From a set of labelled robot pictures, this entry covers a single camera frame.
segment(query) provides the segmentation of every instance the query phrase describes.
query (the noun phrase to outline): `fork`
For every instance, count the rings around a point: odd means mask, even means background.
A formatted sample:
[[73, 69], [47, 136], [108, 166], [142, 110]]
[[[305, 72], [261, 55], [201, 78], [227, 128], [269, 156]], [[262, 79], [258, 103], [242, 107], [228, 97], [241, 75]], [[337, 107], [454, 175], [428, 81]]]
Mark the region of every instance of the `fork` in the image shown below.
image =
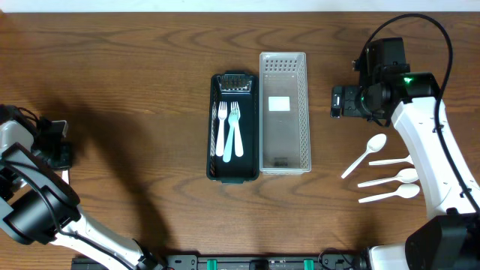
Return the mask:
[[233, 109], [233, 103], [230, 104], [230, 115], [228, 115], [228, 124], [230, 129], [228, 130], [228, 137], [226, 138], [225, 152], [223, 153], [223, 162], [230, 162], [232, 159], [232, 146], [233, 146], [233, 131], [235, 130], [235, 125], [239, 121], [239, 112], [236, 109]]
[[224, 122], [227, 119], [227, 102], [221, 101], [218, 104], [218, 120], [220, 120], [220, 126], [218, 127], [217, 135], [217, 148], [215, 149], [215, 154], [221, 157], [224, 155]]
[[239, 102], [234, 101], [233, 102], [233, 109], [238, 113], [238, 118], [237, 121], [235, 122], [235, 155], [237, 157], [241, 157], [243, 155], [243, 144], [242, 144], [242, 136], [240, 135], [240, 127], [239, 127], [239, 121], [240, 121], [240, 107], [239, 107]]

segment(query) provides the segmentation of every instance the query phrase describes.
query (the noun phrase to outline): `black camera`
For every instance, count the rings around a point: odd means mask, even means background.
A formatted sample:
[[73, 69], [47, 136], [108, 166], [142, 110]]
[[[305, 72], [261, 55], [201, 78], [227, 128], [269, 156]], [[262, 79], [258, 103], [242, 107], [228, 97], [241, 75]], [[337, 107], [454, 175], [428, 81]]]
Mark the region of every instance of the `black camera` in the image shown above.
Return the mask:
[[436, 97], [440, 92], [432, 73], [410, 73], [401, 37], [370, 42], [352, 64], [360, 72], [358, 85], [337, 85], [331, 90], [332, 118], [362, 117], [389, 126], [400, 102]]

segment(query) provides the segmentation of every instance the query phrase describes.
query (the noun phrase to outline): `wooden table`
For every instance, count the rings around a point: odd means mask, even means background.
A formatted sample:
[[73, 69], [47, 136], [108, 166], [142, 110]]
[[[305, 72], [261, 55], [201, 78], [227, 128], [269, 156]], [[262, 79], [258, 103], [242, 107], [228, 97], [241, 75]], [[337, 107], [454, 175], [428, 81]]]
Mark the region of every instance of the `wooden table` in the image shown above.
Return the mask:
[[[66, 119], [76, 146], [71, 185], [83, 208], [152, 251], [318, 254], [404, 241], [426, 221], [423, 196], [360, 205], [398, 183], [358, 189], [406, 164], [340, 174], [370, 137], [367, 161], [403, 158], [394, 128], [329, 117], [332, 86], [356, 84], [350, 62], [393, 13], [3, 14], [1, 102]], [[451, 128], [480, 179], [480, 14], [432, 13], [448, 30], [454, 67], [445, 102]], [[428, 22], [405, 19], [379, 37], [404, 37], [412, 71], [439, 84], [446, 45]], [[259, 73], [263, 51], [307, 53], [312, 172], [241, 185], [206, 178], [209, 87], [226, 70]], [[3, 269], [69, 269], [76, 253], [24, 246], [0, 233]]]

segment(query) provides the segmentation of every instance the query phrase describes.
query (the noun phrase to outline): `white spoon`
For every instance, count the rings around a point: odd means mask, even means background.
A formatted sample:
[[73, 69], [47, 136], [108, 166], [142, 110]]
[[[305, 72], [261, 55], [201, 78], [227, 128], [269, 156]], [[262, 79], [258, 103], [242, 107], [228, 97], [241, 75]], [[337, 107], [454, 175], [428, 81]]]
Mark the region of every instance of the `white spoon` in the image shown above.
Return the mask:
[[402, 184], [398, 187], [397, 191], [385, 194], [379, 194], [375, 196], [369, 196], [363, 199], [359, 199], [359, 203], [368, 203], [375, 200], [381, 200], [392, 196], [400, 196], [405, 199], [413, 198], [420, 192], [420, 187], [416, 184]]
[[373, 136], [367, 143], [367, 150], [365, 151], [365, 153], [363, 153], [363, 155], [361, 155], [357, 160], [355, 160], [352, 165], [350, 165], [350, 167], [348, 167], [348, 169], [346, 169], [346, 171], [342, 175], [342, 178], [344, 179], [345, 177], [347, 177], [368, 154], [380, 151], [385, 145], [386, 141], [387, 136], [385, 134], [377, 134]]
[[375, 166], [375, 165], [396, 164], [401, 162], [408, 162], [413, 165], [413, 160], [412, 160], [412, 157], [410, 157], [410, 155], [408, 155], [408, 157], [405, 157], [405, 158], [371, 161], [368, 163], [368, 165]]
[[404, 184], [409, 184], [417, 180], [419, 180], [419, 175], [417, 174], [417, 170], [410, 168], [410, 169], [402, 169], [397, 174], [397, 176], [394, 176], [394, 177], [388, 177], [384, 179], [378, 179], [378, 180], [372, 180], [372, 181], [366, 181], [364, 183], [360, 183], [358, 184], [358, 187], [359, 188], [370, 187], [373, 185], [380, 185], [390, 181], [400, 181]]

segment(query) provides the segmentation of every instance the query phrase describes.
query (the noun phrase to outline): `plastic utensil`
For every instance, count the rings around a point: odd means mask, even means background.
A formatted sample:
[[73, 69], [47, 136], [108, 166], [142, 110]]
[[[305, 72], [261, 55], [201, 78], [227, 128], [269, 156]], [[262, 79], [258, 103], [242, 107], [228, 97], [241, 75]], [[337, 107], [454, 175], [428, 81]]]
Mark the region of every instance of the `plastic utensil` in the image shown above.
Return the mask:
[[380, 151], [387, 141], [387, 136], [385, 134], [377, 134], [373, 136], [367, 143], [367, 150], [363, 155], [361, 155], [355, 162], [346, 169], [343, 173], [342, 178], [344, 179], [347, 177], [359, 164], [363, 161], [363, 159], [370, 153]]
[[412, 160], [412, 157], [410, 157], [410, 155], [408, 155], [408, 157], [405, 157], [405, 158], [371, 161], [368, 163], [368, 165], [376, 166], [376, 165], [396, 164], [401, 162], [408, 162], [413, 165], [413, 160]]
[[228, 137], [226, 138], [225, 152], [223, 153], [223, 162], [230, 162], [232, 159], [232, 146], [233, 146], [233, 131], [235, 130], [235, 124], [239, 120], [239, 114], [233, 109], [233, 104], [230, 104], [230, 115], [228, 115], [228, 124], [230, 129], [228, 130]]
[[419, 175], [417, 174], [417, 170], [413, 169], [413, 168], [409, 168], [409, 169], [402, 169], [394, 177], [388, 177], [388, 178], [384, 178], [384, 179], [366, 181], [364, 183], [358, 184], [358, 187], [359, 188], [370, 187], [370, 186], [373, 186], [373, 185], [380, 185], [380, 184], [390, 182], [390, 181], [400, 181], [404, 184], [409, 184], [409, 183], [413, 183], [417, 180], [419, 180]]
[[238, 113], [237, 122], [235, 123], [235, 155], [240, 158], [243, 155], [243, 144], [242, 144], [242, 135], [240, 135], [240, 127], [239, 127], [239, 121], [240, 121], [239, 102], [237, 101], [233, 102], [233, 109], [236, 110], [236, 112]]
[[359, 199], [359, 203], [368, 203], [376, 200], [385, 199], [392, 196], [400, 196], [404, 199], [409, 199], [415, 197], [420, 192], [420, 187], [416, 184], [402, 184], [398, 187], [397, 191], [385, 194], [379, 194], [374, 196], [369, 196], [363, 199]]
[[218, 120], [220, 120], [220, 125], [218, 126], [217, 134], [217, 144], [215, 149], [215, 154], [219, 157], [224, 155], [224, 122], [227, 119], [227, 102], [221, 101], [218, 104]]

